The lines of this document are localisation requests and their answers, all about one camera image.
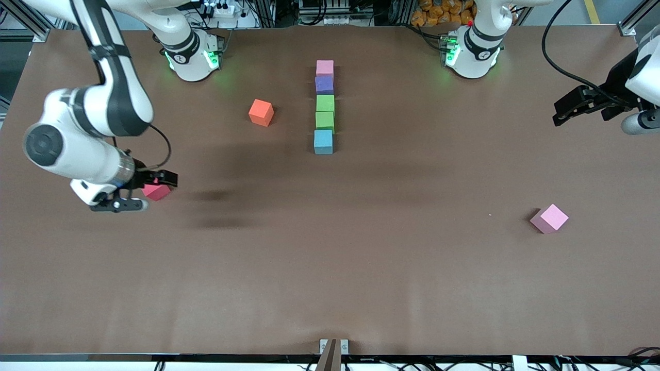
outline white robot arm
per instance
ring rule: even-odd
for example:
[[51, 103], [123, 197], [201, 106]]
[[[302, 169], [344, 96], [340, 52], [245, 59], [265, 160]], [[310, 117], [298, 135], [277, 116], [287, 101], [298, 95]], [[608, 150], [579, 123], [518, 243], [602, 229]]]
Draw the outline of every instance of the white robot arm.
[[445, 64], [457, 74], [468, 79], [484, 76], [497, 62], [500, 45], [511, 27], [513, 15], [509, 5], [537, 7], [552, 0], [475, 0], [477, 16], [472, 26], [461, 26], [450, 36], [455, 44], [448, 44], [450, 51]]
[[[170, 65], [184, 80], [203, 79], [215, 67], [201, 40], [175, 9], [183, 1], [110, 0], [119, 10], [144, 20], [171, 56]], [[128, 48], [106, 0], [28, 0], [46, 14], [78, 24], [96, 63], [100, 84], [51, 92], [44, 113], [26, 133], [24, 151], [39, 167], [71, 178], [74, 192], [94, 211], [139, 211], [146, 201], [132, 199], [145, 184], [176, 186], [178, 176], [151, 171], [105, 137], [138, 136], [151, 126], [153, 108], [140, 83]], [[127, 189], [128, 199], [119, 191]]]
[[619, 61], [596, 86], [580, 85], [554, 103], [555, 126], [581, 114], [601, 111], [605, 121], [634, 108], [621, 124], [630, 135], [660, 132], [660, 26], [642, 38], [636, 50]]

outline orange cube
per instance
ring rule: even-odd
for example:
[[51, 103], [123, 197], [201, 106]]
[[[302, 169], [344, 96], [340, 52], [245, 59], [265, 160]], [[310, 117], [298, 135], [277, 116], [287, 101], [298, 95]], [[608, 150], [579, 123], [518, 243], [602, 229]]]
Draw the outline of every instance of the orange cube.
[[273, 113], [272, 104], [255, 99], [252, 108], [249, 110], [249, 118], [257, 125], [268, 126], [271, 124]]

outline blue cube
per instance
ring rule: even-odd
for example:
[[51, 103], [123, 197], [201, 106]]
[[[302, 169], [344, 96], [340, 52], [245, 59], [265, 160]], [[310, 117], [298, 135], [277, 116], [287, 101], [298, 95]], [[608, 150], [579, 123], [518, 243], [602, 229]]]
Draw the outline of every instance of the blue cube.
[[332, 95], [335, 93], [332, 76], [317, 76], [314, 83], [316, 84], [317, 95]]
[[314, 130], [314, 153], [332, 154], [332, 130]]

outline light pink cube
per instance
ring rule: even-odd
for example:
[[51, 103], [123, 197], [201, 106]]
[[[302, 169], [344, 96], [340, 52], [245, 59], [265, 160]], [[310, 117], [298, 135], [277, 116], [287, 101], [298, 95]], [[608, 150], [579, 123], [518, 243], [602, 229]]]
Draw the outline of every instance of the light pink cube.
[[316, 77], [330, 76], [335, 79], [335, 61], [316, 61]]
[[145, 184], [145, 187], [142, 189], [142, 193], [154, 201], [158, 201], [169, 195], [171, 191], [170, 187], [164, 184]]
[[541, 232], [548, 234], [557, 232], [567, 220], [568, 216], [552, 204], [534, 215], [530, 222]]

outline pile of orange objects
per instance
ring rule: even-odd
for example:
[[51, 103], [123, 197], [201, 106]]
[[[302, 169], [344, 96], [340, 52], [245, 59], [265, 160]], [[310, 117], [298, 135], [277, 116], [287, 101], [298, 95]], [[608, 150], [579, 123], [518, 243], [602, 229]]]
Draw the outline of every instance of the pile of orange objects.
[[445, 22], [468, 24], [477, 15], [474, 0], [418, 0], [419, 9], [412, 14], [411, 25], [435, 26]]

